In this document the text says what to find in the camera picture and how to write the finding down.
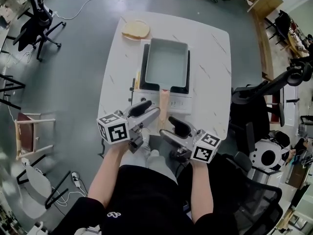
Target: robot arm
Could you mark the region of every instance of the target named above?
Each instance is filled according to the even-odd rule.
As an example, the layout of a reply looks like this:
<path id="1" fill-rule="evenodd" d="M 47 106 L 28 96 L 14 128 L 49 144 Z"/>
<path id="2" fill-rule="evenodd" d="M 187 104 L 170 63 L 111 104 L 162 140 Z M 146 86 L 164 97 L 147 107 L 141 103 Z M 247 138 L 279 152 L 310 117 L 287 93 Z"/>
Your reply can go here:
<path id="1" fill-rule="evenodd" d="M 141 129 L 147 127 L 160 114 L 160 108 L 151 107 L 150 100 L 128 107 L 124 112 L 117 110 L 97 119 L 101 137 L 114 144 L 130 141 L 133 153 L 143 144 Z"/>
<path id="2" fill-rule="evenodd" d="M 189 122 L 175 117 L 168 120 L 174 125 L 174 132 L 160 130 L 161 137 L 174 147 L 172 158 L 183 163 L 189 159 L 210 163 L 216 154 L 221 139 L 204 130 L 196 130 Z"/>

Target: black office chair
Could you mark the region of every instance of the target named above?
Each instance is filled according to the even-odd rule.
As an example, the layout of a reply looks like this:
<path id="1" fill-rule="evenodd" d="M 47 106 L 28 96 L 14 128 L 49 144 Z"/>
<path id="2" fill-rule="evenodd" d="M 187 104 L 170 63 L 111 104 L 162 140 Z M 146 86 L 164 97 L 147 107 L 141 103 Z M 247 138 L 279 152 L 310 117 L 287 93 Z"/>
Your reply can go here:
<path id="1" fill-rule="evenodd" d="M 275 33 L 270 37 L 270 39 L 278 35 L 279 41 L 276 44 L 288 39 L 288 32 L 289 32 L 290 25 L 291 25 L 291 18 L 286 12 L 281 10 L 279 12 L 279 17 L 275 19 L 275 24 L 271 24 L 269 26 L 269 27 L 271 26 L 275 27 Z"/>
<path id="2" fill-rule="evenodd" d="M 242 165 L 240 159 L 220 154 L 216 154 L 207 165 L 214 202 L 213 213 L 233 214 L 240 234 L 266 235 L 282 216 L 283 211 L 278 205 L 282 191 L 280 188 L 248 179 L 245 176 L 248 167 L 240 165 Z M 178 185 L 183 198 L 190 205 L 192 189 L 190 164 L 180 173 Z"/>
<path id="3" fill-rule="evenodd" d="M 39 43 L 39 49 L 37 52 L 37 59 L 42 61 L 40 58 L 40 52 L 44 45 L 44 42 L 49 41 L 55 44 L 57 47 L 61 47 L 60 43 L 56 43 L 52 39 L 48 37 L 48 35 L 54 31 L 58 26 L 61 24 L 63 26 L 66 25 L 65 22 L 60 22 L 51 29 L 50 26 L 52 24 L 52 10 L 48 10 L 47 7 L 44 5 L 44 0 L 30 0 L 33 14 L 28 12 L 29 9 L 25 10 L 18 19 L 22 15 L 27 15 L 30 19 L 22 26 L 21 33 L 16 37 L 13 38 L 13 45 L 17 42 L 19 43 L 19 51 L 22 51 L 27 45 L 32 45 L 34 49 L 36 49 L 36 44 Z"/>
<path id="4" fill-rule="evenodd" d="M 302 81 L 309 81 L 312 67 L 302 63 L 302 67 L 290 68 L 272 82 L 263 81 L 255 87 L 237 88 L 232 93 L 229 128 L 235 131 L 239 151 L 247 155 L 255 150 L 255 143 L 269 133 L 268 112 L 277 115 L 284 126 L 284 111 L 281 103 L 270 108 L 264 96 L 279 92 L 285 85 L 298 86 Z"/>

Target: bread slice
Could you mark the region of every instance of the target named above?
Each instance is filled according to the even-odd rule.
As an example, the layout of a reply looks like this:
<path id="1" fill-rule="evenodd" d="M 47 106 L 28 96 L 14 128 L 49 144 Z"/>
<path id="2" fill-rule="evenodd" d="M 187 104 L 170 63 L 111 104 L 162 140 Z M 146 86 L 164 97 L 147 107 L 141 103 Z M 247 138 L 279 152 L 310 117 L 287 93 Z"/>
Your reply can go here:
<path id="1" fill-rule="evenodd" d="M 134 39 L 144 39 L 149 35 L 149 32 L 150 26 L 140 20 L 130 21 L 122 29 L 123 36 Z"/>

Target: concrete floor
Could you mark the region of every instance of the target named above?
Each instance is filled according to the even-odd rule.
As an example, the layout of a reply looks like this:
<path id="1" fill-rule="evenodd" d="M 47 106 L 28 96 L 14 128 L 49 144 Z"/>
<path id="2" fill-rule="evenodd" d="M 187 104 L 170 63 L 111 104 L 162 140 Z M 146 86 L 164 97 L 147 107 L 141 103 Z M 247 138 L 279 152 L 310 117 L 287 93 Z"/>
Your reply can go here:
<path id="1" fill-rule="evenodd" d="M 73 17 L 87 0 L 45 0 L 45 4 L 60 16 Z M 229 33 L 232 86 L 245 86 L 261 82 L 261 61 L 256 31 L 252 17 L 246 12 L 244 0 L 96 0 L 88 3 L 77 18 L 67 21 L 67 26 L 57 29 L 51 38 L 62 43 L 60 50 L 46 43 L 42 51 L 43 62 L 35 59 L 29 63 L 23 58 L 17 65 L 10 61 L 6 74 L 24 82 L 24 91 L 16 92 L 11 101 L 22 107 L 22 112 L 42 113 L 42 119 L 54 117 L 55 125 L 41 125 L 39 145 L 54 144 L 53 152 L 39 169 L 48 172 L 47 177 L 56 185 L 68 171 L 77 171 L 89 187 L 102 159 L 100 136 L 95 119 L 106 61 L 119 17 L 126 10 L 144 10 L 188 18 L 220 28 Z M 10 28 L 10 35 L 18 35 L 22 17 Z M 17 57 L 17 47 L 7 40 L 9 50 Z M 0 55 L 0 68 L 6 63 L 6 54 Z M 11 109 L 15 118 L 18 111 Z M 21 210 L 19 191 L 15 177 L 23 170 L 15 162 L 16 145 L 13 121 L 8 108 L 0 105 L 0 175 L 2 186 L 11 209 L 26 230 L 35 220 Z M 220 152 L 235 151 L 236 146 L 227 137 Z M 61 190 L 75 187 L 68 178 Z M 66 213 L 79 195 L 72 194 L 68 207 L 59 207 Z M 63 215 L 53 206 L 39 221 L 53 229 Z"/>

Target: gray floor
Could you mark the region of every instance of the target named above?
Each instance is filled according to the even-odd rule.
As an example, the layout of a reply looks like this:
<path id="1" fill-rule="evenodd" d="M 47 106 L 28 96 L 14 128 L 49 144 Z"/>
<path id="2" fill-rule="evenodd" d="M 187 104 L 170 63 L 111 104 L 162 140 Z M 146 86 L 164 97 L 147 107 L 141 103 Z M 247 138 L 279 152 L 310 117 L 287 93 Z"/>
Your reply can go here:
<path id="1" fill-rule="evenodd" d="M 74 16 L 87 0 L 45 0 L 46 5 L 58 11 L 60 16 Z M 42 51 L 43 62 L 35 60 L 36 51 L 29 63 L 24 58 L 17 65 L 10 65 L 6 74 L 14 75 L 26 84 L 22 92 L 12 96 L 11 101 L 21 105 L 22 112 L 43 113 L 42 118 L 55 117 L 55 125 L 42 124 L 40 145 L 54 144 L 53 152 L 39 168 L 55 185 L 68 171 L 78 171 L 89 187 L 102 161 L 97 153 L 102 151 L 100 136 L 95 124 L 102 80 L 113 35 L 119 17 L 126 10 L 144 10 L 188 18 L 223 29 L 229 33 L 232 86 L 261 82 L 261 61 L 256 31 L 252 17 L 246 12 L 244 0 L 96 0 L 87 4 L 77 18 L 67 21 L 64 29 L 57 29 L 51 38 L 62 42 L 60 50 L 46 43 Z M 13 23 L 10 35 L 18 35 L 22 17 Z M 7 40 L 8 48 L 17 57 L 17 47 Z M 0 67 L 6 55 L 0 55 Z M 17 110 L 12 109 L 13 117 Z M 13 121 L 5 105 L 0 105 L 0 152 L 7 158 L 0 161 L 2 182 L 10 183 L 11 191 L 5 191 L 7 200 L 26 230 L 34 224 L 21 210 L 16 180 L 23 167 L 15 162 L 16 145 Z M 235 151 L 233 139 L 227 137 L 220 152 Z M 75 190 L 70 178 L 64 189 Z M 66 213 L 78 196 L 72 195 L 68 207 L 59 207 Z M 52 229 L 63 215 L 52 207 L 40 221 Z"/>

